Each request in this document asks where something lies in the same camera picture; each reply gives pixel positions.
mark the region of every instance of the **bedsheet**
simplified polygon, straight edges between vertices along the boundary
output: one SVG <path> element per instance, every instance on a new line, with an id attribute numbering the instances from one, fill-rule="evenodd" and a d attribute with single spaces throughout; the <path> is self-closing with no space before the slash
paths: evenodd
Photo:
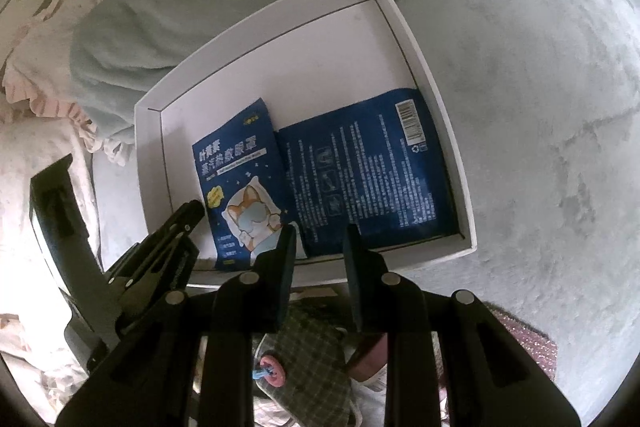
<path id="1" fill-rule="evenodd" d="M 275 0 L 179 1 L 107 0 L 77 33 L 78 89 L 110 101 L 96 115 L 111 132 L 130 132 L 134 102 L 186 55 Z M 406 275 L 545 331 L 587 424 L 640 349 L 640 0 L 396 2 L 456 133 L 479 245 Z"/>
<path id="2" fill-rule="evenodd" d="M 0 107 L 6 105 L 0 93 Z M 70 381 L 85 377 L 82 368 L 66 345 L 64 329 L 71 311 L 47 267 L 37 244 L 29 217 L 31 177 L 65 155 L 73 155 L 69 174 L 78 207 L 89 233 L 89 244 L 97 253 L 99 245 L 98 215 L 90 174 L 90 156 L 75 126 L 67 119 L 23 118 L 0 119 L 0 314 L 17 315 L 20 320 L 21 351 L 10 354 L 26 360 L 42 373 L 37 381 L 25 380 L 28 374 L 21 362 L 11 364 L 21 389 L 40 389 L 45 378 L 47 391 L 29 393 L 28 398 L 47 420 L 55 418 L 62 403 L 49 398 L 64 395 Z M 0 329 L 0 348 L 7 351 L 7 328 Z"/>
<path id="3" fill-rule="evenodd" d="M 131 146 L 97 139 L 95 123 L 68 92 L 73 29 L 100 1 L 45 0 L 39 12 L 16 30 L 0 71 L 0 84 L 8 102 L 26 100 L 36 116 L 70 118 L 89 152 L 104 150 L 112 161 L 124 165 Z"/>

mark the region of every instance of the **plaid fabric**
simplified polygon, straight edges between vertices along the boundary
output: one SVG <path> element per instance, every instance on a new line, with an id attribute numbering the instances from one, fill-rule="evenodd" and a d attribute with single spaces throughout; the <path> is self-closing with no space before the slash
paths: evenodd
<path id="1" fill-rule="evenodd" d="M 273 355 L 286 372 L 282 387 L 258 380 L 258 386 L 284 407 L 301 427 L 346 427 L 351 385 L 344 364 L 341 333 L 302 303 L 291 303 L 278 333 L 258 346 L 257 368 L 263 355 Z"/>

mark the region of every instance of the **black bracket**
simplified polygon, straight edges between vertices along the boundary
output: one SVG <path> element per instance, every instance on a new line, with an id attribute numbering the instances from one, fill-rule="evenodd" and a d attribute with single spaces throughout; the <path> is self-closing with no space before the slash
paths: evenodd
<path id="1" fill-rule="evenodd" d="M 56 427 L 185 425 L 195 355 L 208 336 L 198 425 L 254 427 L 252 333 L 280 328 L 289 302 L 296 231 L 217 292 L 170 291 L 135 322 L 60 413 Z"/>
<path id="2" fill-rule="evenodd" d="M 580 425 L 569 401 L 473 293 L 447 298 L 388 272 L 355 225 L 344 257 L 358 329 L 388 332 L 385 426 L 441 425 L 431 331 L 442 352 L 452 427 Z"/>
<path id="3" fill-rule="evenodd" d="M 204 208 L 196 200 L 183 204 L 103 274 L 68 174 L 72 160 L 69 154 L 31 179 L 31 222 L 72 312 L 65 339 L 91 372 L 164 293 L 186 287 L 198 256 L 188 235 Z"/>

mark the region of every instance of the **metal bolt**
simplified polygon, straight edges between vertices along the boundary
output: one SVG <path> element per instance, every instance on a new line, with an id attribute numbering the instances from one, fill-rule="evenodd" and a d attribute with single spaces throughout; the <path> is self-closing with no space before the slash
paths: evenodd
<path id="1" fill-rule="evenodd" d="M 240 276 L 242 284 L 255 284 L 260 280 L 260 276 L 256 272 L 244 272 Z"/>
<path id="2" fill-rule="evenodd" d="M 386 272 L 382 274 L 381 279 L 387 286 L 397 286 L 400 283 L 400 276 L 393 272 Z"/>
<path id="3" fill-rule="evenodd" d="M 164 300 L 166 301 L 167 304 L 171 304 L 171 305 L 180 304 L 182 301 L 184 301 L 184 293 L 179 292 L 178 290 L 169 292 L 167 293 Z"/>
<path id="4" fill-rule="evenodd" d="M 456 301 L 461 304 L 471 304 L 476 300 L 476 296 L 473 295 L 469 290 L 460 290 L 456 292 Z"/>

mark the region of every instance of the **cartoon dog illustration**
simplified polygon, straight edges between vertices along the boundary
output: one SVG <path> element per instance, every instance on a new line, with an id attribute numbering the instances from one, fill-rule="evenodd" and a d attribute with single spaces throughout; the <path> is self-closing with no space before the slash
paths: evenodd
<path id="1" fill-rule="evenodd" d="M 257 176 L 229 199 L 222 216 L 238 241 L 251 252 L 251 261 L 273 250 L 280 237 L 280 209 L 273 203 Z"/>

